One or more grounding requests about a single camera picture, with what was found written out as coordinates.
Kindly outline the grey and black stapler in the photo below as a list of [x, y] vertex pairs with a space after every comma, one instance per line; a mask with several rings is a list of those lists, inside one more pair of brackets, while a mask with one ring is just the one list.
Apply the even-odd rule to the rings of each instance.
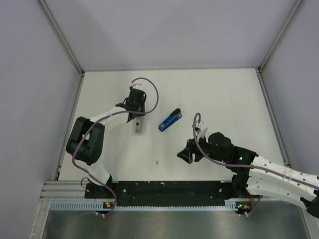
[[135, 134], [142, 134], [142, 126], [143, 126], [143, 118], [142, 117], [135, 118], [134, 133]]

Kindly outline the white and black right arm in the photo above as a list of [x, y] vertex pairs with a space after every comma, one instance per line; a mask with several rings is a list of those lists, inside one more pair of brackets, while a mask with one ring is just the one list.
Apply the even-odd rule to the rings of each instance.
[[279, 199], [319, 216], [319, 177], [282, 166], [251, 150], [235, 146], [222, 133], [189, 139], [177, 154], [186, 163], [202, 158], [224, 166], [234, 175], [230, 191], [238, 197], [263, 196]]

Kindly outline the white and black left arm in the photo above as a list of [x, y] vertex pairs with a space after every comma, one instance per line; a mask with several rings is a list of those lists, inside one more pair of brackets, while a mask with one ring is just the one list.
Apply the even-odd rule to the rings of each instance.
[[99, 160], [104, 145], [104, 135], [113, 128], [128, 123], [145, 112], [146, 93], [131, 88], [122, 103], [98, 116], [78, 117], [69, 136], [66, 152], [72, 155], [72, 164], [85, 172], [96, 185], [101, 197], [109, 197], [113, 191], [112, 176]]

